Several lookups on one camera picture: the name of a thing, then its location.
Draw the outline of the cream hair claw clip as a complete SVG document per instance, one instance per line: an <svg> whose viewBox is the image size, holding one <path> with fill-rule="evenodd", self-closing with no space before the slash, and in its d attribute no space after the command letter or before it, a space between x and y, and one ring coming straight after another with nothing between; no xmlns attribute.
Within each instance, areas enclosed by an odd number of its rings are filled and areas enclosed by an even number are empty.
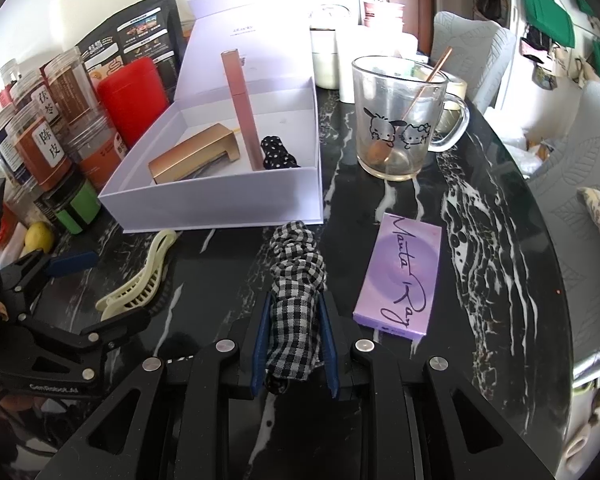
<svg viewBox="0 0 600 480"><path fill-rule="evenodd" d="M129 281L100 298L95 308L105 322L136 308L147 307L162 281L166 253L178 239L173 230L162 230L152 240L144 266Z"/></svg>

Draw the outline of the black white gingham scrunchie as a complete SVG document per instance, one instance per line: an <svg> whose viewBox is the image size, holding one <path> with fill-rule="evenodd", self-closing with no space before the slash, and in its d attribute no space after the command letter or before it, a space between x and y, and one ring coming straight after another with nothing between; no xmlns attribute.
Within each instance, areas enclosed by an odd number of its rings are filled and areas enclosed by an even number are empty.
<svg viewBox="0 0 600 480"><path fill-rule="evenodd" d="M273 301L266 367L277 379L303 382L321 364L318 297L326 266L314 233L301 221L276 228L270 249Z"/></svg>

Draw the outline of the purple Manta Ray box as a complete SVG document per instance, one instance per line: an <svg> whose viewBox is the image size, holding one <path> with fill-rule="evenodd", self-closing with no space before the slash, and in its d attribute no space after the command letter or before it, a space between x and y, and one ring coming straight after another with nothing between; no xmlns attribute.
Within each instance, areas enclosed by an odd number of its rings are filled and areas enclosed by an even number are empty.
<svg viewBox="0 0 600 480"><path fill-rule="evenodd" d="M406 339L426 335L436 293L442 229L396 214L384 214L363 286L355 322Z"/></svg>

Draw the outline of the black polka dot scrunchie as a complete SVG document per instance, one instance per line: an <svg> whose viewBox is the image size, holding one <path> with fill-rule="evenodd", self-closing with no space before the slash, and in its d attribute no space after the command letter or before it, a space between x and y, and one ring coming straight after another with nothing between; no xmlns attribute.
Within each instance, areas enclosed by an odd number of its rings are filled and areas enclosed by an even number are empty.
<svg viewBox="0 0 600 480"><path fill-rule="evenodd" d="M264 154L263 167L266 170L298 168L297 159L291 155L279 136L266 136L261 141Z"/></svg>

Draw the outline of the gold cardboard box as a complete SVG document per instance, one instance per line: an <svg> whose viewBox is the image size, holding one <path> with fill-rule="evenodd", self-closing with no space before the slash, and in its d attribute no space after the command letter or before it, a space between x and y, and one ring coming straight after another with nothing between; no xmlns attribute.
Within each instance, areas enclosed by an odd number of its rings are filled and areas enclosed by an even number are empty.
<svg viewBox="0 0 600 480"><path fill-rule="evenodd" d="M234 131L215 124L151 160L148 169L155 184L171 183L189 178L220 159L236 162L240 151Z"/></svg>

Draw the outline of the pink long slim box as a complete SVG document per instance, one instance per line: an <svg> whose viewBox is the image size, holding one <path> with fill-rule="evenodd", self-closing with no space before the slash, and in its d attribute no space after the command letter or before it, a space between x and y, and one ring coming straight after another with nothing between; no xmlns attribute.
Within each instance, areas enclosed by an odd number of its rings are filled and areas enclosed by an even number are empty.
<svg viewBox="0 0 600 480"><path fill-rule="evenodd" d="M239 52L237 50L224 51L221 53L221 60L251 169L253 171L263 170L263 153L260 147L257 125L254 121Z"/></svg>

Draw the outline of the yellow lemon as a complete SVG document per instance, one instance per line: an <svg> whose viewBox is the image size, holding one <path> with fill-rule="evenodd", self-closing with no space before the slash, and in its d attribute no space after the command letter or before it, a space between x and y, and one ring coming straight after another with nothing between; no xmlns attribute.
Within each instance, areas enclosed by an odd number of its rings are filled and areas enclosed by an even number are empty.
<svg viewBox="0 0 600 480"><path fill-rule="evenodd" d="M36 252L37 250L42 250L44 254L49 254L53 248L54 241L54 231L47 223L42 221L34 222L27 229L26 236L24 237L24 250L27 254L29 252Z"/></svg>

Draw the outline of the hand holding left gripper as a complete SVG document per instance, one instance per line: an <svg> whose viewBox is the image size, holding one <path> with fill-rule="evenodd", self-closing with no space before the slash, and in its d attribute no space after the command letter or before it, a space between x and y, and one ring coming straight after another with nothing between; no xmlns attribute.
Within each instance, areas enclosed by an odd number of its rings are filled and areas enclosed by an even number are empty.
<svg viewBox="0 0 600 480"><path fill-rule="evenodd" d="M20 418L20 414L34 407L35 397L25 394L6 393L0 400L1 418Z"/></svg>

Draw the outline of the green label black jar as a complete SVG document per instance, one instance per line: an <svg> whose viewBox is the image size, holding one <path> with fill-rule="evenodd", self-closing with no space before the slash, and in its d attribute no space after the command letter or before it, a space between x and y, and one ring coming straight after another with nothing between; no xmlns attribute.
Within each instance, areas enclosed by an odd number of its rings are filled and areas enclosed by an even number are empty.
<svg viewBox="0 0 600 480"><path fill-rule="evenodd" d="M86 231L102 206L91 182L80 174L68 177L46 192L43 200L71 234Z"/></svg>

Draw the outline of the red canister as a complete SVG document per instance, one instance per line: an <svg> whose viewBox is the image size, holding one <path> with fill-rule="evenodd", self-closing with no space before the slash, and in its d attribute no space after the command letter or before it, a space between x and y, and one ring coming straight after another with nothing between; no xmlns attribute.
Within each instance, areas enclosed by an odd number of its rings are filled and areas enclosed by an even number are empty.
<svg viewBox="0 0 600 480"><path fill-rule="evenodd" d="M137 144L170 105L150 58L123 66L105 78L96 92L127 148Z"/></svg>

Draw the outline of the rose gold spoon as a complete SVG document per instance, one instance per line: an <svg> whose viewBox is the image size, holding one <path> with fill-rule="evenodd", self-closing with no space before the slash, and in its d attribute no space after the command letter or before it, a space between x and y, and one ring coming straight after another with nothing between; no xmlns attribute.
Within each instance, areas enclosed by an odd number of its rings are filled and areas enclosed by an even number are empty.
<svg viewBox="0 0 600 480"><path fill-rule="evenodd" d="M411 110L414 108L417 101L424 94L425 87L432 84L432 81L434 80L434 78L437 77L437 74L441 72L442 67L444 66L445 62L448 60L448 58L450 57L452 52L453 52L452 47L447 47L445 49L440 60L436 64L434 64L434 67L430 70L430 73L428 74L427 79L422 84L422 88L420 88L418 90L418 93L416 94L414 99L412 99L410 106L407 107L405 113L403 114L402 119L407 118L408 114L411 113ZM385 141L382 141L382 142L375 141L374 144L372 145L372 147L370 148L370 159L373 162L386 162L390 156L390 153L391 153L391 148L390 148L390 146L387 145L387 143Z"/></svg>

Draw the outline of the glass mug with cartoon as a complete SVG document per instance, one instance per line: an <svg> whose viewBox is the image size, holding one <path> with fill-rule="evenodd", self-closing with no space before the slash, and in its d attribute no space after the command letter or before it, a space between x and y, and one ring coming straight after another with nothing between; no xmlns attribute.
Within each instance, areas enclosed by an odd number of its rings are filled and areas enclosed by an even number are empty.
<svg viewBox="0 0 600 480"><path fill-rule="evenodd" d="M442 72L402 119L431 69L408 58L383 55L360 56L352 62L356 157L372 176L411 180L428 154L449 151L466 132L470 111L463 99L448 91L450 80ZM370 159L375 141L390 146L386 162Z"/></svg>

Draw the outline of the black snack bag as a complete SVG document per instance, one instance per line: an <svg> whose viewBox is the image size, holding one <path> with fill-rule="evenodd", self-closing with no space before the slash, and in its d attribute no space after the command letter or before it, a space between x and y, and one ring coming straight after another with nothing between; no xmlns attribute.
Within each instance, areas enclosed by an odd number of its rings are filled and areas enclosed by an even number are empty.
<svg viewBox="0 0 600 480"><path fill-rule="evenodd" d="M95 84L139 58L150 58L171 91L186 49L176 0L137 1L87 34L78 49Z"/></svg>

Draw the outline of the grey chair near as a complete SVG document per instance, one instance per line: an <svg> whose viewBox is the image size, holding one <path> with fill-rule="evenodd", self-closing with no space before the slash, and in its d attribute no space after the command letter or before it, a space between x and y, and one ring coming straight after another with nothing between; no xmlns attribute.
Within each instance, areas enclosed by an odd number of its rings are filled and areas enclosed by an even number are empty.
<svg viewBox="0 0 600 480"><path fill-rule="evenodd" d="M572 384L600 378L600 229L580 191L600 192L600 84L588 82L567 136L529 180L558 258L571 320Z"/></svg>

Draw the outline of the grey chair far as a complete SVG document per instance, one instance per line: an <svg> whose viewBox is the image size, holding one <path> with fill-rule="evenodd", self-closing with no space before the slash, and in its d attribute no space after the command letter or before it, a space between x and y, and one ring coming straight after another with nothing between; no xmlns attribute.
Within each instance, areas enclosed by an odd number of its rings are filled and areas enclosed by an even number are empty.
<svg viewBox="0 0 600 480"><path fill-rule="evenodd" d="M498 93L514 56L515 34L494 21L473 21L449 11L434 16L430 58L452 52L443 70L467 84L466 96L484 113Z"/></svg>

